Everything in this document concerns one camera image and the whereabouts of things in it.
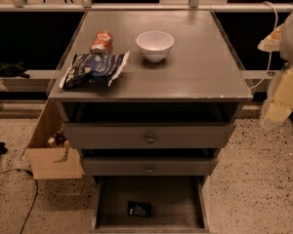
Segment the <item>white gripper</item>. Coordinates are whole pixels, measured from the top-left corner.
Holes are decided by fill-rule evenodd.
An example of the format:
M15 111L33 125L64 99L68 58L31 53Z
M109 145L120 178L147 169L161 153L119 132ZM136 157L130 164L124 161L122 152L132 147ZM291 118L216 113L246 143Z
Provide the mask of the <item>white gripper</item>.
M280 56L293 63L293 11L284 24L275 28L258 44L258 49L272 53L280 51ZM277 73L271 80L268 97L264 101L260 125L267 130L274 129L293 112L293 65Z

